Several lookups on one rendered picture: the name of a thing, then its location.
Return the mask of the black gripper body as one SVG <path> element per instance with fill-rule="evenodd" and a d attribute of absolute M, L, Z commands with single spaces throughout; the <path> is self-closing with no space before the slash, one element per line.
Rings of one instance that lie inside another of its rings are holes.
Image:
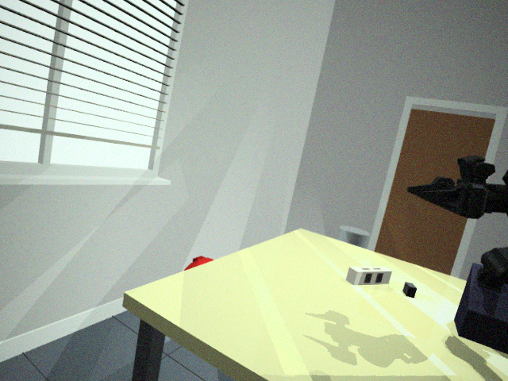
<path fill-rule="evenodd" d="M 441 178 L 440 191 L 451 190 L 455 187 L 455 182 L 449 177 Z M 501 200 L 501 193 L 499 186 L 493 183 L 487 183 L 493 185 L 487 189 L 484 185 L 477 183 L 467 183 L 466 181 L 459 181 L 459 183 L 466 183 L 467 187 L 471 187 L 471 190 L 467 189 L 467 197 L 464 207 L 463 217 L 470 219 L 479 219 L 484 213 L 492 214 L 498 209 L 498 205 Z"/>

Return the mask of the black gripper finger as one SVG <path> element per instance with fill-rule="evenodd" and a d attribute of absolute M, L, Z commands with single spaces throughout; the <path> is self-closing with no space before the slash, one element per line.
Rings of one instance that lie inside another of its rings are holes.
<path fill-rule="evenodd" d="M 431 183 L 418 186 L 407 187 L 407 192 L 420 197 L 420 192 L 439 191 L 441 186 L 441 178 L 436 177 Z"/>
<path fill-rule="evenodd" d="M 451 190 L 434 190 L 420 192 L 420 198 L 431 202 L 436 206 L 441 206 L 446 210 L 464 215 L 464 207 L 467 197 L 467 184 L 459 183 Z"/>

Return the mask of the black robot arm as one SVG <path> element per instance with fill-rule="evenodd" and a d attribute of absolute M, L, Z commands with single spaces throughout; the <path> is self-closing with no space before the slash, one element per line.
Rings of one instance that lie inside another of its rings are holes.
<path fill-rule="evenodd" d="M 484 163 L 482 156 L 468 156 L 457 159 L 460 177 L 459 181 L 484 185 L 487 189 L 493 185 L 487 184 L 487 177 L 495 173 L 495 165 Z M 508 216 L 508 170 L 502 178 L 504 184 L 497 184 L 501 193 L 498 209 L 494 213 Z M 490 290 L 502 292 L 502 285 L 508 284 L 508 246 L 494 248 L 481 255 L 480 263 L 484 266 L 478 269 L 476 278 L 478 285 Z M 481 285 L 480 285 L 481 284 Z"/>

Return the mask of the black two-prong plug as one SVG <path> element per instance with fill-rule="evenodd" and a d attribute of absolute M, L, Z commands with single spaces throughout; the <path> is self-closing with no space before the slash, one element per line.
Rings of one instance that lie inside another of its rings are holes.
<path fill-rule="evenodd" d="M 413 283 L 404 283 L 404 287 L 402 289 L 402 292 L 411 298 L 414 298 L 417 288 L 414 286 Z"/>

